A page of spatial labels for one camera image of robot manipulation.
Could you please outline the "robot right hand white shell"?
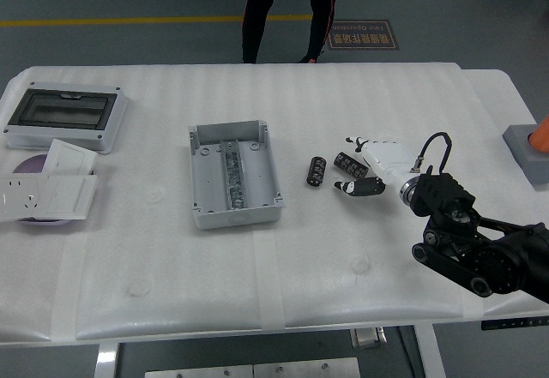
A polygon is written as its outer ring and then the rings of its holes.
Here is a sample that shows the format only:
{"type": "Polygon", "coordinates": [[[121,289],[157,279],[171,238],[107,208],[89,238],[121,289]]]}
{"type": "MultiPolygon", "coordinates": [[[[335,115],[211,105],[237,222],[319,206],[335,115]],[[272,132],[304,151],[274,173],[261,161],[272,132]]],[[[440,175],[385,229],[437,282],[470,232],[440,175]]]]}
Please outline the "robot right hand white shell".
{"type": "Polygon", "coordinates": [[[347,137],[346,142],[354,144],[355,152],[361,155],[374,176],[335,182],[334,186],[338,190],[350,196],[371,196],[380,195],[389,189],[405,205],[411,204],[419,173],[413,171],[415,158],[402,144],[362,137],[347,137]]]}

